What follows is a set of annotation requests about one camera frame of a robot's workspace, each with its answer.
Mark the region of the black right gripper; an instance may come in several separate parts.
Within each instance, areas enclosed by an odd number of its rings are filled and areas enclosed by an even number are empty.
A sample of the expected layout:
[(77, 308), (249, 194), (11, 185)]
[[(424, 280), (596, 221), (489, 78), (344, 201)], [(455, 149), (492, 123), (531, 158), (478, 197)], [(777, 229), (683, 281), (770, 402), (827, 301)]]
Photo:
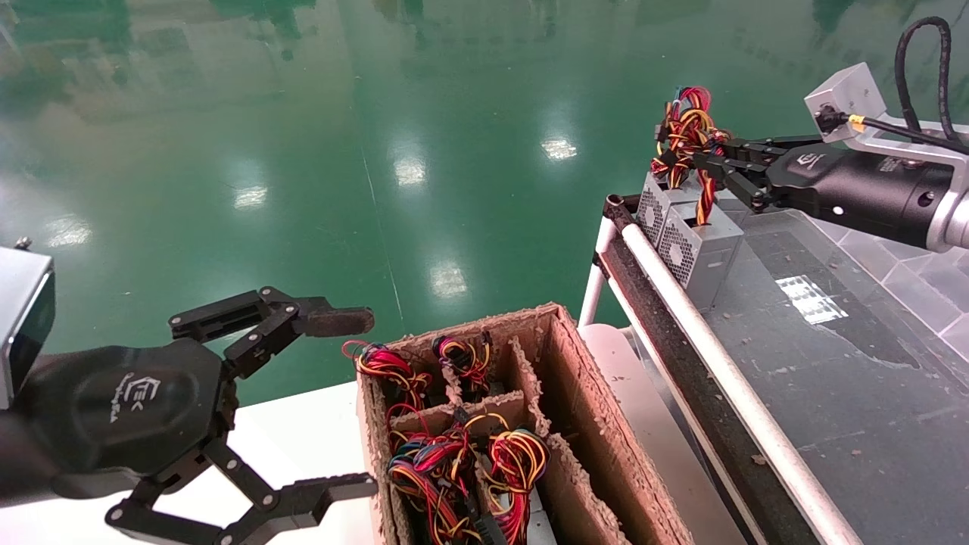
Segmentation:
[(656, 177), (676, 188), (695, 172), (696, 213), (711, 213), (716, 193), (723, 190), (761, 213), (771, 203), (770, 192), (776, 206), (815, 220), (916, 248), (928, 246), (930, 224), (951, 185), (950, 166), (911, 168), (899, 157), (813, 145), (820, 142), (819, 135), (783, 135), (729, 139), (720, 145), (722, 151), (661, 151)]

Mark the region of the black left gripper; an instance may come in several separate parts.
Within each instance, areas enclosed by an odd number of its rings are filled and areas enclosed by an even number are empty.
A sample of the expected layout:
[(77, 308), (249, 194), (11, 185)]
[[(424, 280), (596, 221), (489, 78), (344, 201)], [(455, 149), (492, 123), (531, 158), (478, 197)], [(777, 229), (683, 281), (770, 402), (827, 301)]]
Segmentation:
[[(369, 307), (337, 308), (325, 297), (266, 286), (167, 323), (177, 341), (165, 346), (39, 357), (20, 389), (21, 497), (108, 497), (136, 486), (106, 514), (108, 527), (132, 539), (267, 544), (321, 525), (333, 503), (378, 492), (366, 472), (273, 489), (224, 439), (201, 448), (227, 428), (219, 414), (225, 369), (229, 379), (246, 379), (302, 335), (369, 332), (376, 323)], [(225, 349), (223, 361), (203, 345), (236, 332), (245, 335)], [(214, 466), (250, 501), (242, 517), (220, 527), (155, 510), (169, 487), (187, 482), (186, 472), (176, 473), (185, 456), (198, 468)]]

